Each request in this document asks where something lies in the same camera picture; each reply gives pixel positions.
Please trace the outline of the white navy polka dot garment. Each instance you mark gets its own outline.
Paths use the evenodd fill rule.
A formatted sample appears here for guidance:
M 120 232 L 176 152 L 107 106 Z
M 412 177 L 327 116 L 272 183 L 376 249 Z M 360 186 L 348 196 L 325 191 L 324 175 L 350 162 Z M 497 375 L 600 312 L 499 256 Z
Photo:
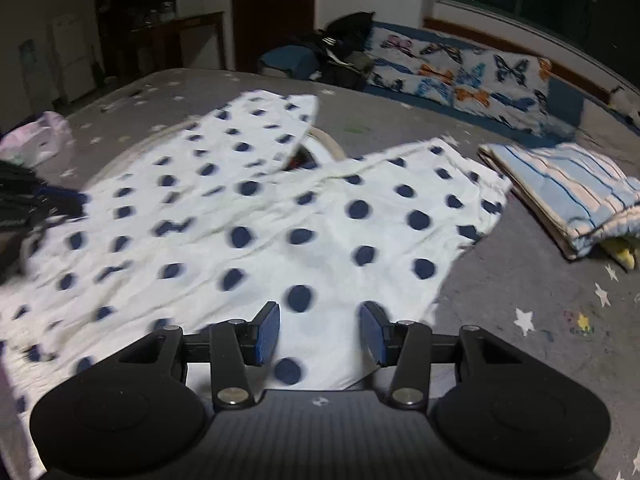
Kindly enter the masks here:
M 454 260 L 500 219 L 510 184 L 438 139 L 286 170 L 314 96 L 247 92 L 93 185 L 85 215 L 27 246 L 1 289 L 13 421 L 152 330 L 196 333 L 281 308 L 270 387 L 369 375 L 357 311 L 421 321 Z

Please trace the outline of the grey star pattern table mat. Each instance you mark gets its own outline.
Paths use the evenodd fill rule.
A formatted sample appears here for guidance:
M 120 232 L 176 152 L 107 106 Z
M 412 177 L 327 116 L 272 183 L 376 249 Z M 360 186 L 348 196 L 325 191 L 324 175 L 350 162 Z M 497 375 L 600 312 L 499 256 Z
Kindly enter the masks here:
M 448 116 L 367 93 L 220 70 L 163 70 L 73 114 L 70 126 L 75 151 L 62 161 L 54 178 L 62 185 L 81 186 L 88 196 L 90 188 L 85 184 L 156 128 L 193 116 L 201 123 L 206 115 L 256 90 L 279 96 L 314 96 L 318 110 L 309 127 L 332 136 L 343 148 L 344 160 L 438 139 L 484 166 L 478 149 L 497 144 L 493 134 Z M 290 171 L 319 165 L 305 150 L 299 151 L 299 146 L 284 164 Z M 66 220 L 49 220 L 41 232 L 28 238 L 26 268 L 15 278 L 27 273 L 29 242 L 40 240 L 46 229 Z M 426 317 L 416 322 L 443 334 L 457 333 L 465 325 L 484 328 L 589 388 L 603 400 L 612 420 L 608 444 L 597 464 L 598 474 L 605 479 L 638 477 L 637 272 L 622 270 L 599 249 L 574 261 L 565 259 L 510 185 L 497 224 L 454 260 Z M 255 391 L 311 390 L 268 386 L 272 359 L 250 371 Z M 19 474 L 37 477 L 42 465 L 28 423 L 20 427 L 13 421 L 15 401 L 2 361 L 1 368 L 6 374 L 1 390 L 1 427 L 18 437 L 17 444 L 6 444 L 3 451 Z

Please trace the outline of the round black induction cooktop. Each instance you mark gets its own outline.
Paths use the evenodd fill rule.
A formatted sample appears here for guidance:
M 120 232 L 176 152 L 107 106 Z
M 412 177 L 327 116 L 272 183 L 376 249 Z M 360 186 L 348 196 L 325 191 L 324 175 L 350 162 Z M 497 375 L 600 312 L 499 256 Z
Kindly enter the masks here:
M 140 156 L 163 144 L 166 140 L 172 139 L 183 130 L 197 127 L 200 124 L 198 116 L 189 117 L 184 122 L 166 127 L 156 128 L 150 136 L 127 148 L 112 159 L 105 167 L 95 174 L 86 184 L 85 188 L 91 188 L 97 183 L 117 176 Z M 346 154 L 332 136 L 316 127 L 309 127 L 306 136 L 300 141 L 299 151 L 305 150 L 313 162 L 324 164 L 325 162 L 338 162 L 344 160 Z

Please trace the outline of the dark wooden shelf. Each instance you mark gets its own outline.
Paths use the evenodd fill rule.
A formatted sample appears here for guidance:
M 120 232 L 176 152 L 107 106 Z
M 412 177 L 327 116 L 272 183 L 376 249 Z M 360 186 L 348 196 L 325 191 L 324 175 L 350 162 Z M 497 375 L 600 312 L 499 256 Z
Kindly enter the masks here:
M 216 65 L 228 67 L 224 12 L 187 14 L 178 0 L 93 0 L 105 73 L 130 82 L 190 66 L 210 40 Z

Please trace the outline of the striped folded blanket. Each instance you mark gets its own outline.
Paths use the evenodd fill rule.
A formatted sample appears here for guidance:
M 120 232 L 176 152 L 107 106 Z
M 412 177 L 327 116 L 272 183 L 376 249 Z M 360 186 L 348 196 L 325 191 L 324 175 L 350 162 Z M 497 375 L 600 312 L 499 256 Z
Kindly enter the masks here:
M 567 259 L 584 258 L 612 240 L 639 248 L 639 180 L 608 156 L 568 142 L 553 148 L 484 144 L 478 154 L 511 180 Z

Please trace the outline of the yellow green plush toy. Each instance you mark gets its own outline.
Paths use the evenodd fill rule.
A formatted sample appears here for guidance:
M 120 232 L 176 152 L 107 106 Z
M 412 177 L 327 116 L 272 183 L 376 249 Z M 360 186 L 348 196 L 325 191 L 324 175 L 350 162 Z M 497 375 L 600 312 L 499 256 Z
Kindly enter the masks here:
M 602 240 L 600 246 L 627 271 L 639 267 L 639 242 L 630 238 L 614 237 Z

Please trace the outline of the blue sofa bench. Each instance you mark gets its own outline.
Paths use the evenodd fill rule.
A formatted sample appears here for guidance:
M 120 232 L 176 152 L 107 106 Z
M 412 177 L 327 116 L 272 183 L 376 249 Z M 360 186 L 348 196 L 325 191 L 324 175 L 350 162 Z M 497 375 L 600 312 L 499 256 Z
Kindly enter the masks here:
M 443 32 L 436 32 L 436 30 L 431 29 L 417 29 L 373 21 L 372 28 L 375 26 L 388 28 L 394 32 L 400 32 L 411 38 L 423 41 L 445 40 L 447 44 L 453 44 L 454 46 L 462 48 L 497 50 L 491 49 L 486 46 L 486 44 L 473 44 L 469 40 L 451 37 Z M 504 50 L 503 52 L 541 58 L 541 56 L 537 55 L 520 53 L 513 48 Z M 320 82 L 319 64 L 314 55 L 314 37 L 301 46 L 293 44 L 292 46 L 280 47 L 265 53 L 258 62 L 258 70 L 264 75 L 270 74 L 296 80 L 314 80 Z M 590 94 L 581 88 L 563 79 L 552 63 L 547 98 L 548 122 L 544 126 L 542 133 L 539 134 L 514 130 L 503 125 L 501 122 L 497 122 L 495 119 L 458 112 L 449 106 L 443 106 L 431 100 L 378 88 L 369 84 L 369 78 L 367 85 L 361 91 L 372 94 L 372 96 L 382 96 L 383 98 L 398 101 L 402 104 L 422 107 L 427 110 L 434 110 L 434 112 L 439 114 L 460 120 L 467 120 L 468 122 L 472 122 L 472 124 L 479 125 L 502 136 L 507 136 L 523 144 L 533 146 L 553 145 L 564 139 L 570 139 L 578 130 L 585 129 L 590 119 L 594 119 L 597 122 L 604 122 L 605 125 L 608 125 L 610 128 L 620 127 L 632 132 L 639 130 L 639 127 L 636 128 L 628 125 L 620 115 L 610 110 L 607 105 L 597 100 L 594 96 L 590 96 Z

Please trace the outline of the butterfly pattern cushion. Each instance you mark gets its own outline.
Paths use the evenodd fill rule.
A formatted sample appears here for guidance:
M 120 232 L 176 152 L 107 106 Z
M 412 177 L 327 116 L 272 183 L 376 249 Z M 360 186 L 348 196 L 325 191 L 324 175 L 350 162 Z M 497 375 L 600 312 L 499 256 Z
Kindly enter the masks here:
M 546 58 L 423 41 L 380 26 L 372 28 L 366 53 L 374 62 L 372 86 L 533 134 L 548 122 Z

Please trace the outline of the black bag on sofa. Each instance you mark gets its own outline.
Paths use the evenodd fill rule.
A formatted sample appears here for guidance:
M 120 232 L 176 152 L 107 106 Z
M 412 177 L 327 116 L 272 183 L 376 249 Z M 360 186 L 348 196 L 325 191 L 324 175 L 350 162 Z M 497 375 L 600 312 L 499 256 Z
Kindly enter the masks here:
M 329 22 L 314 33 L 314 55 L 322 84 L 361 91 L 373 68 L 366 53 L 374 12 L 359 11 Z

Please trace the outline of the plush toy pile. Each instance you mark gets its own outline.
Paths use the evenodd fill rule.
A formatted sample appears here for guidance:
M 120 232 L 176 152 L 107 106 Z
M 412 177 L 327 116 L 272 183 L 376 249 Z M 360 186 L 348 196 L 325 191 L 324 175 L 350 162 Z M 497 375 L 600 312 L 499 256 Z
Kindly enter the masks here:
M 631 99 L 624 87 L 617 86 L 610 92 L 608 108 L 620 115 L 628 125 L 640 126 L 639 102 Z

